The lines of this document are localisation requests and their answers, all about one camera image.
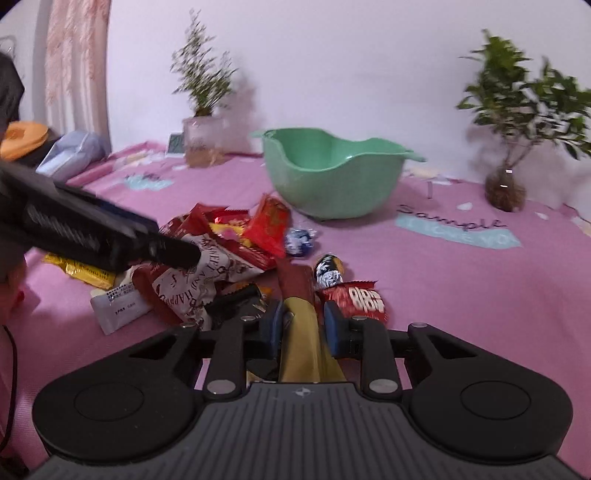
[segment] black circular pad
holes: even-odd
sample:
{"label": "black circular pad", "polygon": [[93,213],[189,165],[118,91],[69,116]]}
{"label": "black circular pad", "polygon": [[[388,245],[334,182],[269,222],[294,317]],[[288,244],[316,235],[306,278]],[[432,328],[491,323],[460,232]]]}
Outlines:
{"label": "black circular pad", "polygon": [[76,396],[74,406],[89,420],[115,421],[129,417],[144,403],[142,391],[124,383],[93,385]]}
{"label": "black circular pad", "polygon": [[50,453],[84,463],[118,463],[174,443],[196,414],[194,392],[138,359],[109,359],[46,386],[33,422]]}
{"label": "black circular pad", "polygon": [[488,355],[437,361],[413,390],[410,413],[446,450],[512,463],[556,453],[573,410],[552,380]]}
{"label": "black circular pad", "polygon": [[507,382],[478,382],[464,389],[462,403],[484,419],[509,420],[524,413],[531,399],[522,388]]}

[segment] green plastic bowl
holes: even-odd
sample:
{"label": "green plastic bowl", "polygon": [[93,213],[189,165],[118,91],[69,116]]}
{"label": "green plastic bowl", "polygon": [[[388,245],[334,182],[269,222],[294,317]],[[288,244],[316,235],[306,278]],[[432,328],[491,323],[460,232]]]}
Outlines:
{"label": "green plastic bowl", "polygon": [[353,142],[319,128],[280,128],[253,136],[262,138],[277,192],[300,212],[321,220],[372,212],[392,193],[404,160],[425,161],[382,138]]}

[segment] blue print on sheet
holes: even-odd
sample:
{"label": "blue print on sheet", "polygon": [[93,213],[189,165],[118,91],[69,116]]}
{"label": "blue print on sheet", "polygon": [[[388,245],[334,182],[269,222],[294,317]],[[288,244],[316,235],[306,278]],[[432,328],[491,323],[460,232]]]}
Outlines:
{"label": "blue print on sheet", "polygon": [[131,190],[152,190],[153,192],[170,187],[174,183],[172,180],[161,180],[160,177],[152,173],[128,175],[123,182]]}
{"label": "blue print on sheet", "polygon": [[412,232],[443,238],[444,240],[459,244],[474,245],[476,247],[493,248],[495,250],[521,247],[520,241],[507,228],[465,232],[463,229],[455,226],[441,225],[432,220],[407,215],[398,215],[396,225]]}

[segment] potted plant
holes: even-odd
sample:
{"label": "potted plant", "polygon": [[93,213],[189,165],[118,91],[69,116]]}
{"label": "potted plant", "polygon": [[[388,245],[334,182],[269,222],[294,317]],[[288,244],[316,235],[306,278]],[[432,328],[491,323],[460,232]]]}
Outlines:
{"label": "potted plant", "polygon": [[187,44],[173,53],[171,72],[180,75],[181,85],[174,93],[187,92],[195,116],[183,120],[185,158],[192,166],[211,166],[223,158],[221,150],[222,119],[214,115],[215,107],[232,91],[232,68],[229,53],[217,58],[199,21],[199,12],[191,10],[191,26],[186,32]]}
{"label": "potted plant", "polygon": [[537,79],[522,65],[530,60],[511,40],[484,31],[486,44],[473,50],[482,69],[469,84],[457,108],[474,111],[476,125],[489,125],[501,136],[506,156],[485,183],[491,205],[506,212],[523,207],[525,189],[513,178],[514,168],[542,142],[565,146],[575,159],[591,154],[587,118],[591,118],[591,90],[581,90],[577,79],[562,75],[544,58]]}

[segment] metal screw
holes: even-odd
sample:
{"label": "metal screw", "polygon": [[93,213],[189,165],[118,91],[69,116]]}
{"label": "metal screw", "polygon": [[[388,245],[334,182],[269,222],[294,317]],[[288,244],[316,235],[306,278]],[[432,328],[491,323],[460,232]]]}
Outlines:
{"label": "metal screw", "polygon": [[226,395],[236,390],[236,385],[231,380],[213,380],[207,384],[207,390],[214,395]]}
{"label": "metal screw", "polygon": [[394,380],[388,378],[378,378],[369,384],[369,389],[376,393],[394,393],[398,389],[398,384]]}

